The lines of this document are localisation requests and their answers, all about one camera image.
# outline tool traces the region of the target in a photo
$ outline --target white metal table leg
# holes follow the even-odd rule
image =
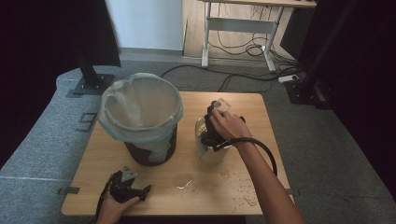
[[[264,54],[265,61],[267,61],[268,69],[272,73],[274,73],[276,71],[276,69],[275,69],[274,62],[272,61],[272,58],[270,55],[270,49],[274,42],[276,30],[277,30],[277,27],[279,26],[279,22],[280,22],[280,18],[282,17],[282,13],[283,13],[283,7],[279,7],[279,11],[277,12],[276,20],[274,21],[274,26],[272,28],[271,34],[269,35],[269,39],[267,40],[266,45],[262,46],[262,52]]]
[[[212,8],[212,4],[208,2],[207,5],[207,14],[206,14],[206,24],[205,24],[205,41],[204,41],[204,49],[202,51],[202,67],[208,67],[208,60],[209,60],[209,46],[208,46],[208,39],[209,39],[209,22],[210,22],[210,11]]]

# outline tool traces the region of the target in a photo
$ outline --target wooden table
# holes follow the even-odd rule
[[[202,51],[202,67],[208,67],[209,54],[209,31],[230,31],[230,32],[246,32],[254,34],[268,34],[268,40],[265,46],[262,46],[262,52],[267,62],[270,72],[275,72],[276,68],[270,55],[270,49],[274,42],[276,30],[283,14],[284,7],[315,7],[315,1],[307,0],[200,0],[207,2],[207,12],[205,21],[205,41]],[[213,18],[210,16],[212,3],[225,4],[241,4],[254,6],[270,6],[279,7],[276,19],[274,21],[254,21],[254,20],[237,20],[230,18]]]
[[[124,165],[138,173],[133,184],[135,189],[152,185],[146,201],[127,210],[125,216],[262,214],[250,176],[236,148],[232,147],[224,161],[217,165],[199,161],[196,155],[195,123],[205,114],[210,102],[219,98],[232,106],[230,113],[246,119],[253,137],[271,149],[278,178],[286,189],[289,188],[271,123],[259,94],[187,91],[180,94],[185,114],[178,124],[177,149],[162,165],[139,165],[123,142],[114,140],[96,123],[71,185],[80,188],[79,193],[67,194],[62,209],[65,215],[94,215],[109,176]],[[270,162],[266,153],[260,151]]]

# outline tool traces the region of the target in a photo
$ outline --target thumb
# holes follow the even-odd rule
[[[130,206],[136,204],[136,203],[139,202],[139,201],[140,201],[140,198],[139,198],[139,197],[134,197],[134,198],[132,198],[132,199],[126,201],[125,203],[123,203],[123,204],[122,204],[122,209],[127,209],[128,207],[130,207]]]

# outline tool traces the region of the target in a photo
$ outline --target white wall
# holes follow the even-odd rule
[[[106,0],[119,48],[183,50],[182,0]]]

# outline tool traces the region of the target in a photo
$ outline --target trash can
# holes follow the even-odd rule
[[[181,97],[170,82],[138,73],[114,82],[102,95],[98,120],[114,139],[123,141],[134,160],[155,166],[175,152]]]

